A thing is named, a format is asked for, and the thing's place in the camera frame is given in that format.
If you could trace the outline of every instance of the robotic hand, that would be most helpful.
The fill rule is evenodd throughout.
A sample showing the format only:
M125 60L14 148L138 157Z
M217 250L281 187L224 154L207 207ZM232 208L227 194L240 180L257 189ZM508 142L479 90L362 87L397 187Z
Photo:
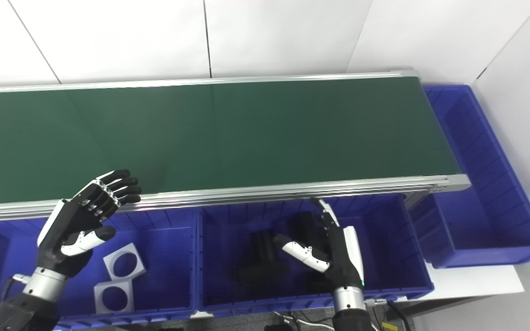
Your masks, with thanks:
M126 203L140 201L128 170L101 175L70 200L61 200L38 235L36 270L22 293L0 304L0 331L50 331L59 320L56 301L67 281L89 262L92 249L116 233L102 222Z
M318 220L326 228L330 258L282 234L274 237L274 244L303 264L324 273L330 281L334 289L333 325L337 331L369 331L372 325L363 298L363 262L355 228L340 228L328 203L315 198L311 201L322 210Z

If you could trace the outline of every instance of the blue plastic bin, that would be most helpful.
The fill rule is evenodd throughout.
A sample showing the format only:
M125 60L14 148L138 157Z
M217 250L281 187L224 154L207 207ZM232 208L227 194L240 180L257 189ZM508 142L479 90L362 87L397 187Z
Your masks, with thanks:
M421 297L433 284L400 194L326 199L342 226L355 226L362 249L365 295ZM328 293L312 293L305 279L312 269L283 252L288 274L259 286L234 280L234 270L253 261L250 233L273 229L288 235L287 220L315 211L307 200L202 208L198 233L198 310L215 316L332 306Z
M188 318L193 311L197 209L118 213L106 224L114 239L94 249L86 268L69 281L61 299L59 329L80 329ZM35 270L39 220L0 222L0 294L14 273ZM135 312L95 314L93 287L110 281L103 257L134 243L147 272L132 281ZM9 295L21 291L15 284Z
M410 216L435 268L530 261L530 203L469 86L425 86L472 187L435 193Z

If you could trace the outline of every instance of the cable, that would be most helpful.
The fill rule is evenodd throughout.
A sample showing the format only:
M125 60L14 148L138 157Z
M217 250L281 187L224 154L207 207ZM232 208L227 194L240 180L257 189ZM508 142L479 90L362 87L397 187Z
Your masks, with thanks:
M404 322L404 328L406 331L411 331L410 324L408 324L408 319L406 318L406 315L404 315L404 312L398 307L398 304L396 304L394 301L388 301L387 305L389 308L392 308L396 314L402 319L402 322Z
M377 312L375 310L375 307L372 308L372 310L374 311L374 315L376 317L376 322L377 322L377 325L379 325L379 329L383 330L383 327L381 327L381 322L379 322L379 318L377 318Z
M323 319L319 319L319 320L311 320L308 318L308 316L305 315L305 312L301 311L301 310L298 310L298 312L301 314L301 316L304 317L304 319L307 321L307 322L310 322L310 323L322 323L322 322L325 322L327 320L332 320L333 318L330 317L330 318L323 318Z
M7 298L7 295L9 294L9 290L11 289L11 285L15 283L15 279L13 277L9 277L6 280L6 284L4 285L4 290L1 292L1 298L0 301L4 301Z
M278 313L278 312L273 312L273 314L276 314L276 315L278 315L278 316L281 316L282 318L284 318L284 319L286 319L286 320L293 320L290 316L286 316L286 315L280 314L280 313ZM325 328L327 328L327 329L329 329L329 330L334 331L334 327L332 327L332 326L330 326L330 325L326 325L326 324L322 324L322 323L311 323L311 322L307 322L307 321L305 321L305 320L303 320L303 319L298 319L298 318L297 318L297 320L298 320L298 322L303 323L303 324L305 324L305 325L310 325L310 326L321 326L321 327L325 327Z
M294 320L294 323L296 323L296 329L298 329L298 331L301 331L301 325L298 322L298 318L296 317L296 314L294 314L293 312L290 312L290 316Z

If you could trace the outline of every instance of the green belt surface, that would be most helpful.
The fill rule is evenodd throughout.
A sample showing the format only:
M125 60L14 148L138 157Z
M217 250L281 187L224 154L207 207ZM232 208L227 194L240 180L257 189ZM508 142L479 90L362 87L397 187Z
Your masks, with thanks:
M0 203L460 173L416 77L0 92Z

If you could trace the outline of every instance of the yellow label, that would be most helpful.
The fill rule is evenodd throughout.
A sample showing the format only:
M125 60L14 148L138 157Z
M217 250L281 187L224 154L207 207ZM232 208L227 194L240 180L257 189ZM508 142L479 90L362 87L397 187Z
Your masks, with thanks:
M384 329L389 329L392 331L398 331L398 327L396 325L391 325L390 323L382 322L381 326L384 327Z

